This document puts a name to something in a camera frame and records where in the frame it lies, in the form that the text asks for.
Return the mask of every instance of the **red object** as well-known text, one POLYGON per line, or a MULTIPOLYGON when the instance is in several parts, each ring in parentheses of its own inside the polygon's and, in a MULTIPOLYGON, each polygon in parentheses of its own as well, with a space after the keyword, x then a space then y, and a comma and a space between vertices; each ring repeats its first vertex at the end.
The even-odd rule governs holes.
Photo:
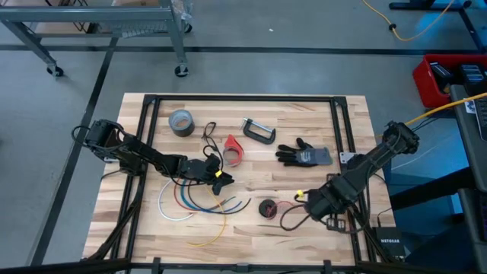
POLYGON ((412 76, 418 87, 423 105, 430 108, 441 107, 450 103, 450 95, 442 93, 436 85, 433 71, 429 65, 431 62, 438 62, 452 73, 458 69, 460 64, 465 63, 482 64, 487 68, 487 56, 483 55, 425 55, 422 62, 412 72, 412 76))
POLYGON ((244 149, 237 142, 237 140, 235 139, 235 137, 232 134, 228 135, 228 139, 225 142, 225 150, 223 151, 223 154, 225 154, 225 152, 227 152, 229 150, 233 150, 233 151, 237 152, 238 158, 231 160, 231 161, 224 159, 224 161, 226 161, 227 164, 229 164, 230 166, 235 167, 242 161, 242 157, 244 156, 244 149))

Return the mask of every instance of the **cart wheel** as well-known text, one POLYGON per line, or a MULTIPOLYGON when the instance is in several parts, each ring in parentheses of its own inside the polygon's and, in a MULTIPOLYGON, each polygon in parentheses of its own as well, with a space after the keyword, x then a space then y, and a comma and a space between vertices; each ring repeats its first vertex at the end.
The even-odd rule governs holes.
POLYGON ((178 65, 175 69, 174 69, 174 74, 177 76, 177 77, 186 77, 189 73, 188 73, 188 68, 184 65, 178 65))
MULTIPOLYGON (((47 73, 53 75, 53 71, 50 68, 47 68, 47 73)), ((64 71, 60 67, 56 67, 56 74, 54 76, 61 77, 64 75, 64 71)))
POLYGON ((191 24, 186 23, 186 26, 184 27, 184 33, 190 33, 191 30, 193 30, 193 26, 191 24))

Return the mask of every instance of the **red wire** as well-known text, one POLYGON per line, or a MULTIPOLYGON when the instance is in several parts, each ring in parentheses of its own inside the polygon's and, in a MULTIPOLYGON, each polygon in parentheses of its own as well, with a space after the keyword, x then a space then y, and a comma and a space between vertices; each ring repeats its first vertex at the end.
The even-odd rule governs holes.
POLYGON ((274 217, 277 215, 277 206, 278 206, 278 205, 280 205, 280 204, 282 204, 282 203, 287 203, 287 204, 289 204, 290 206, 294 206, 294 204, 293 204, 292 202, 289 202, 289 201, 279 201, 279 202, 277 202, 277 203, 276 203, 275 205, 273 205, 273 206, 272 206, 270 209, 267 209, 267 210, 266 210, 266 215, 267 215, 267 219, 268 219, 268 220, 272 220, 272 219, 274 219, 274 217), (276 209, 276 210, 275 210, 275 215, 274 215, 274 216, 271 216, 272 211, 273 211, 274 209, 276 209))

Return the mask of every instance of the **blue wire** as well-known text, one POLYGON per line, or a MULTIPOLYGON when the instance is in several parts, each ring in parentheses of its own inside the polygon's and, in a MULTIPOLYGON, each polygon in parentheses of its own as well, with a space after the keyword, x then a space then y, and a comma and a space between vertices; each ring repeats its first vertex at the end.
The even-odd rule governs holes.
MULTIPOLYGON (((186 204, 187 207, 189 207, 190 209, 194 209, 194 210, 198 210, 198 211, 201 211, 201 212, 207 212, 207 213, 219 213, 219 212, 213 212, 211 210, 208 210, 208 209, 199 209, 199 208, 196 208, 194 205, 191 205, 187 200, 186 198, 184 197, 184 187, 186 186, 186 180, 184 180, 182 183, 182 186, 181 186, 181 199, 183 200, 183 202, 186 204)), ((227 209, 227 210, 224 210, 224 212, 229 212, 231 210, 234 210, 236 209, 240 204, 242 203, 242 201, 239 201, 239 203, 234 206, 233 208, 231 209, 227 209)))

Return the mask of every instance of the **cable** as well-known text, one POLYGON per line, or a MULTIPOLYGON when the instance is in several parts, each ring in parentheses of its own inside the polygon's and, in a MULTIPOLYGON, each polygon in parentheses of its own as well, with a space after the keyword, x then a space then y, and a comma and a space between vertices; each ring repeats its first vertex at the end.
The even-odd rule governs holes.
POLYGON ((119 172, 122 172, 122 170, 121 170, 121 169, 119 169, 119 170, 115 170, 115 171, 109 172, 109 173, 107 173, 107 174, 104 174, 104 175, 101 177, 101 179, 100 179, 100 180, 103 180, 103 179, 105 179, 106 177, 108 177, 108 176, 110 176, 110 175, 113 175, 113 174, 117 174, 117 173, 119 173, 119 172))
POLYGON ((282 224, 282 220, 284 220, 284 216, 286 216, 286 214, 288 214, 291 210, 294 210, 294 209, 297 209, 297 208, 300 208, 300 207, 304 207, 304 205, 295 205, 295 206, 292 206, 290 207, 288 210, 284 211, 282 213, 282 216, 281 216, 281 219, 279 220, 279 225, 281 226, 282 229, 284 229, 285 231, 293 231, 295 230, 296 228, 299 228, 309 217, 310 215, 308 214, 306 217, 304 217, 302 220, 300 220, 294 227, 292 228, 286 228, 283 224, 282 224))
POLYGON ((389 207, 388 209, 383 210, 383 211, 379 212, 379 214, 377 214, 377 225, 379 226, 379 228, 381 228, 381 226, 380 226, 380 218, 379 218, 379 217, 380 217, 380 214, 382 214, 382 213, 384 213, 384 212, 388 212, 388 211, 390 211, 391 209, 392 209, 392 207, 389 207))
POLYGON ((415 119, 412 119, 412 120, 406 122, 405 124, 407 126, 409 126, 409 125, 411 125, 412 123, 414 123, 414 122, 416 122, 418 120, 421 120, 421 119, 423 119, 423 118, 425 118, 427 116, 432 115, 433 113, 437 113, 440 110, 444 110, 444 109, 447 109, 447 108, 450 108, 450 107, 455 107, 456 105, 459 105, 459 104, 462 104, 462 103, 465 103, 465 102, 468 102, 468 101, 471 101, 471 100, 477 100, 477 99, 480 99, 480 98, 483 98, 483 97, 486 97, 486 96, 487 96, 487 92, 482 93, 482 94, 479 94, 479 95, 476 95, 476 96, 468 97, 468 98, 465 98, 465 99, 462 99, 462 100, 458 100, 458 101, 451 102, 451 103, 446 104, 444 106, 437 107, 434 110, 430 110, 427 113, 424 113, 424 114, 422 114, 420 116, 417 116, 415 119))
POLYGON ((294 205, 292 204, 292 202, 288 202, 288 201, 279 201, 279 202, 277 202, 277 203, 276 203, 276 204, 274 204, 272 207, 270 207, 269 209, 267 209, 267 210, 266 210, 266 215, 267 215, 267 219, 268 219, 268 220, 272 220, 272 219, 274 219, 274 217, 277 215, 277 206, 278 206, 278 205, 281 205, 281 204, 283 204, 283 203, 287 203, 287 204, 289 204, 289 205, 291 205, 291 206, 294 206, 294 205), (272 211, 273 211, 274 209, 275 209, 275 215, 271 216, 272 211))
POLYGON ((221 155, 221 152, 220 150, 218 149, 218 146, 216 145, 216 142, 215 140, 210 137, 210 135, 213 133, 213 131, 215 130, 216 128, 216 123, 215 122, 210 122, 210 123, 207 123, 206 126, 205 126, 205 129, 203 131, 203 136, 201 137, 201 139, 205 140, 206 144, 205 147, 203 148, 203 154, 206 156, 206 157, 209 157, 209 155, 206 154, 205 150, 206 148, 212 148, 214 152, 217 152, 218 153, 218 156, 220 157, 220 171, 223 171, 223 156, 221 155), (210 133, 206 133, 207 130, 208 130, 208 126, 212 125, 212 130, 210 131, 210 133))
POLYGON ((448 11, 448 9, 451 7, 451 5, 455 2, 455 0, 451 0, 450 4, 447 5, 447 7, 438 15, 438 17, 431 22, 423 31, 420 33, 416 34, 413 37, 410 38, 402 38, 396 31, 396 25, 393 24, 389 18, 387 18, 386 15, 382 14, 380 11, 376 10, 374 7, 372 7, 370 4, 368 4, 365 0, 362 0, 364 4, 366 4, 373 12, 379 14, 388 24, 389 24, 389 29, 393 31, 394 35, 396 36, 397 39, 403 41, 403 42, 409 42, 413 41, 416 38, 419 38, 421 35, 425 34, 431 27, 433 27, 442 17, 443 15, 448 11))
MULTIPOLYGON (((224 212, 223 206, 221 206, 221 203, 218 202, 218 200, 216 199, 215 195, 213 195, 213 193, 206 186, 205 186, 205 190, 214 199, 214 201, 218 204, 218 206, 221 209, 221 212, 224 212)), ((227 225, 227 216, 226 215, 223 215, 223 226, 221 226, 220 233, 218 233, 218 235, 216 235, 216 237, 214 237, 213 239, 211 239, 210 241, 208 241, 208 242, 206 242, 204 244, 191 244, 191 243, 187 243, 187 244, 190 245, 190 246, 192 246, 192 247, 204 247, 205 245, 209 245, 209 244, 213 243, 214 241, 216 241, 217 239, 220 238, 220 236, 223 234, 223 231, 225 230, 225 226, 226 225, 227 225)))
POLYGON ((191 205, 191 204, 190 204, 190 203, 189 203, 189 202, 186 200, 186 197, 184 196, 184 191, 183 191, 183 190, 184 190, 184 188, 181 188, 181 199, 182 199, 182 200, 183 200, 183 202, 184 202, 184 203, 185 203, 187 206, 189 206, 190 208, 195 209, 195 210, 200 210, 200 211, 202 211, 202 212, 207 212, 207 213, 215 213, 215 214, 223 214, 223 215, 235 214, 235 213, 238 213, 238 212, 241 212, 242 210, 244 210, 244 209, 245 209, 245 208, 246 208, 246 207, 249 205, 250 200, 251 200, 251 199, 249 199, 249 200, 247 201, 247 204, 245 204, 245 205, 244 205, 244 206, 243 206, 241 209, 238 209, 238 210, 237 210, 237 211, 235 211, 235 212, 230 212, 230 211, 232 211, 232 210, 236 209, 236 208, 237 208, 237 207, 238 207, 238 206, 239 206, 239 205, 242 203, 242 201, 240 201, 240 202, 239 202, 239 203, 238 203, 236 206, 234 206, 233 208, 231 208, 231 209, 227 209, 227 210, 224 210, 224 212, 213 212, 213 211, 211 211, 211 210, 204 209, 203 207, 201 207, 201 206, 197 205, 197 204, 196 204, 196 203, 193 201, 193 199, 191 198, 191 194, 190 194, 190 192, 189 192, 189 187, 190 187, 190 186, 192 186, 192 185, 191 185, 191 184, 190 184, 190 185, 188 185, 188 197, 189 197, 189 200, 190 200, 190 201, 191 201, 191 202, 194 204, 194 206, 193 206, 193 205, 191 205))
POLYGON ((73 139, 73 141, 86 148, 87 146, 83 142, 78 141, 78 135, 75 136, 76 129, 86 129, 87 131, 90 131, 90 128, 87 126, 75 126, 74 129, 71 131, 71 138, 73 139))
POLYGON ((166 185, 162 188, 162 190, 159 192, 159 198, 158 198, 158 208, 159 208, 159 213, 162 215, 162 217, 166 218, 167 220, 169 221, 184 221, 184 220, 187 220, 188 218, 191 218, 194 216, 193 213, 190 213, 188 216, 186 217, 183 217, 183 218, 171 218, 167 215, 164 214, 164 212, 162 212, 162 206, 161 206, 161 197, 162 197, 162 193, 164 193, 164 191, 166 190, 167 186, 169 186, 169 184, 171 183, 170 180, 167 181, 166 185))
MULTIPOLYGON (((173 194, 174 194, 174 199, 176 200, 176 203, 177 203, 178 205, 180 205, 180 207, 182 207, 183 209, 187 209, 187 210, 190 210, 190 211, 195 211, 195 209, 190 209, 190 208, 185 207, 185 206, 184 206, 184 205, 182 205, 182 204, 180 203, 180 201, 177 199, 177 196, 176 196, 176 185, 174 185, 174 188, 173 188, 173 189, 174 189, 174 192, 173 192, 173 194)), ((230 202, 232 199, 235 199, 235 198, 236 198, 235 196, 232 196, 230 199, 224 199, 224 200, 223 200, 223 201, 221 201, 220 203, 221 203, 221 205, 224 205, 224 204, 226 204, 227 202, 230 202)), ((213 210, 213 209, 217 209, 217 208, 218 208, 218 205, 215 205, 215 206, 213 206, 213 207, 209 208, 209 210, 213 210)))

